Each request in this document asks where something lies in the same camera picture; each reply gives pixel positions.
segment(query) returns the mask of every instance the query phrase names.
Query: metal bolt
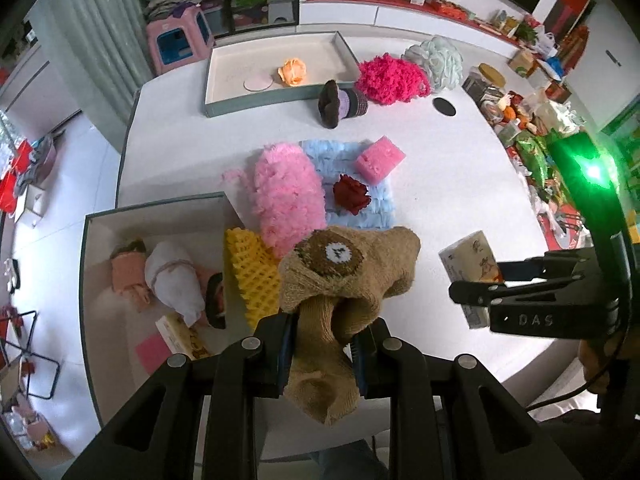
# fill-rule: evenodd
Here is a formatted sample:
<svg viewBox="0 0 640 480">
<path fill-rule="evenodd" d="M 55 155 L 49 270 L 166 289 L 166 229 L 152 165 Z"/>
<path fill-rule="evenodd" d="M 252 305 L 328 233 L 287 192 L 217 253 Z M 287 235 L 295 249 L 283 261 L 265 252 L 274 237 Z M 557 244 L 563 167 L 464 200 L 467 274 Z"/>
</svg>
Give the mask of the metal bolt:
<svg viewBox="0 0 640 480">
<path fill-rule="evenodd" d="M 397 337 L 387 337 L 382 342 L 382 346 L 387 350 L 395 351 L 402 348 L 402 341 L 400 341 Z"/>
<path fill-rule="evenodd" d="M 185 362 L 187 362 L 187 356 L 185 354 L 173 354 L 166 360 L 166 363 L 171 368 L 180 368 Z"/>
<path fill-rule="evenodd" d="M 458 358 L 458 364 L 467 370 L 472 370 L 478 364 L 476 358 L 469 354 L 462 354 Z"/>
<path fill-rule="evenodd" d="M 262 342 L 257 337 L 246 337 L 242 339 L 242 348 L 245 350 L 255 350 L 259 348 Z"/>
</svg>

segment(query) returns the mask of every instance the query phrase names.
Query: white door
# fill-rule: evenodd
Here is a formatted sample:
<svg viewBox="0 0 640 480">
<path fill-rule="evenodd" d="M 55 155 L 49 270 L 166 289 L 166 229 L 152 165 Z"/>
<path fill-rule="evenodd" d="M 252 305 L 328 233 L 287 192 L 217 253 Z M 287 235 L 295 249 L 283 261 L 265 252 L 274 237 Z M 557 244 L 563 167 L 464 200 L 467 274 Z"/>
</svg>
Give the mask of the white door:
<svg viewBox="0 0 640 480">
<path fill-rule="evenodd" d="M 603 128 L 640 92 L 640 43 L 611 0 L 596 2 L 584 55 L 566 80 Z"/>
</svg>

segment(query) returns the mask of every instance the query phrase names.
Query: white tile floor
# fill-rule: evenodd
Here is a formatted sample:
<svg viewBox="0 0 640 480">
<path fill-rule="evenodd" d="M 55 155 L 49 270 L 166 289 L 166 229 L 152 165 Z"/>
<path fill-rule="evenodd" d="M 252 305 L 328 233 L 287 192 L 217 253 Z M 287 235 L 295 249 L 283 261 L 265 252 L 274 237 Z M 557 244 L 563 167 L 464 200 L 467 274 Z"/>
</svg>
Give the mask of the white tile floor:
<svg viewBox="0 0 640 480">
<path fill-rule="evenodd" d="M 84 373 L 78 318 L 82 231 L 85 215 L 114 207 L 120 155 L 83 114 L 65 128 L 56 141 L 55 166 L 42 185 L 48 192 L 43 219 L 33 228 L 16 225 L 14 258 L 22 284 L 12 303 L 20 312 L 38 311 L 33 351 L 62 363 L 53 399 L 31 397 L 31 403 L 62 444 L 78 455 L 99 430 Z M 37 358 L 35 365 L 31 391 L 46 394 L 52 367 Z"/>
</svg>

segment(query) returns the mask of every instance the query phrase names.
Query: yellow foam net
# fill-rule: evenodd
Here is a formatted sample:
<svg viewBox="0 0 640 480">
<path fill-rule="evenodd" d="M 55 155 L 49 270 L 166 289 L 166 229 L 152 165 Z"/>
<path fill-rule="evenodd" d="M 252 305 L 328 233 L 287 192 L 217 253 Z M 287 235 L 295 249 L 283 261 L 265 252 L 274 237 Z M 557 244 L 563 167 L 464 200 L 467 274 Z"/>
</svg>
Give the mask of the yellow foam net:
<svg viewBox="0 0 640 480">
<path fill-rule="evenodd" d="M 240 295 L 246 303 L 244 316 L 249 326 L 255 329 L 263 317 L 278 312 L 278 260 L 260 235 L 239 227 L 226 231 L 226 246 L 231 254 Z"/>
</svg>

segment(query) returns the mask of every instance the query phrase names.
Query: white table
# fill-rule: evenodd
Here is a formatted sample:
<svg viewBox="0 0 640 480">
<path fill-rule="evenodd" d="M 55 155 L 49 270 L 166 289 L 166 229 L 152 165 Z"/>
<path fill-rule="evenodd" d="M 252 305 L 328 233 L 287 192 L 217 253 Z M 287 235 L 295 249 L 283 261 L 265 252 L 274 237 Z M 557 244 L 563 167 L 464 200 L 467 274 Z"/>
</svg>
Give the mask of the white table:
<svg viewBox="0 0 640 480">
<path fill-rule="evenodd" d="M 402 54 L 413 42 L 346 38 L 355 55 Z M 488 51 L 461 44 L 466 70 L 479 62 L 498 68 L 508 88 L 523 94 L 528 83 Z M 382 316 L 391 333 L 426 354 L 452 359 L 474 354 L 499 380 L 522 370 L 550 340 L 469 330 L 447 294 L 449 279 L 438 252 L 483 230 L 499 260 L 543 254 L 545 239 L 497 137 L 462 88 L 445 91 L 458 110 L 440 115 L 432 96 L 389 107 L 370 104 L 363 117 L 335 130 L 319 121 L 316 101 L 290 102 L 216 118 L 202 111 L 206 63 L 173 70 L 145 84 L 129 131 L 118 206 L 224 190 L 248 228 L 257 228 L 239 182 L 223 182 L 226 170 L 250 170 L 265 144 L 304 139 L 377 140 L 388 136 L 407 158 L 391 174 L 396 223 L 422 242 L 416 279 L 405 295 L 385 300 Z M 265 402 L 269 433 L 263 458 L 338 446 L 389 427 L 388 402 L 363 401 L 334 428 L 324 428 L 283 399 Z"/>
</svg>

